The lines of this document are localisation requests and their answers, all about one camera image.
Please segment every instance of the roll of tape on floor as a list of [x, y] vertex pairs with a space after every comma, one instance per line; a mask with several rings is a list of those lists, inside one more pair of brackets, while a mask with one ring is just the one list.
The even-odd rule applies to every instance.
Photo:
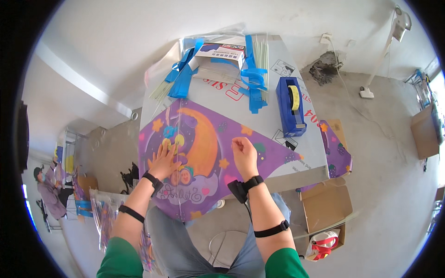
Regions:
[[300, 95], [298, 92], [298, 88], [295, 85], [289, 85], [289, 96], [291, 98], [291, 110], [298, 110], [300, 107]]

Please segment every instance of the green sleeve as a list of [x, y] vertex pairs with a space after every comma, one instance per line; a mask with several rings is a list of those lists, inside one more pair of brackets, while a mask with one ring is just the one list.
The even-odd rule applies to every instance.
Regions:
[[97, 278], [142, 277], [144, 271], [138, 253], [123, 238], [110, 238]]
[[297, 251], [282, 248], [275, 251], [266, 262], [266, 278], [309, 278], [301, 266]]

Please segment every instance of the white bag with red straps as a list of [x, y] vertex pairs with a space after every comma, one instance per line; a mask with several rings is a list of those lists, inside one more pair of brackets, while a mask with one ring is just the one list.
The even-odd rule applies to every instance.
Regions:
[[314, 235], [309, 242], [304, 259], [312, 262], [324, 259], [331, 253], [331, 249], [337, 246], [339, 233], [340, 229], [332, 229]]

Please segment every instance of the tape dispenser box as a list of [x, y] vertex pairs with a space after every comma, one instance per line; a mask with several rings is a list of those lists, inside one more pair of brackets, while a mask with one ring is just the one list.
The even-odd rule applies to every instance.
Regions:
[[306, 131], [303, 99], [296, 77], [281, 77], [276, 88], [284, 137], [299, 137]]

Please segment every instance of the white cordless vacuum cleaner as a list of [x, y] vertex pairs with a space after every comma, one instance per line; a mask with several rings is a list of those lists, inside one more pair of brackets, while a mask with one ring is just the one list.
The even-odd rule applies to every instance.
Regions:
[[395, 12], [397, 17], [392, 22], [391, 32], [389, 33], [388, 39], [386, 40], [385, 48], [383, 48], [382, 54], [377, 60], [374, 71], [371, 76], [368, 78], [366, 85], [364, 87], [360, 87], [360, 97], [362, 98], [374, 98], [374, 94], [369, 90], [369, 85], [379, 70], [380, 64], [385, 57], [386, 52], [388, 51], [389, 45], [392, 42], [392, 38], [395, 38], [398, 41], [402, 41], [403, 35], [406, 30], [411, 30], [411, 18], [409, 15], [402, 11], [399, 6], [396, 6]]

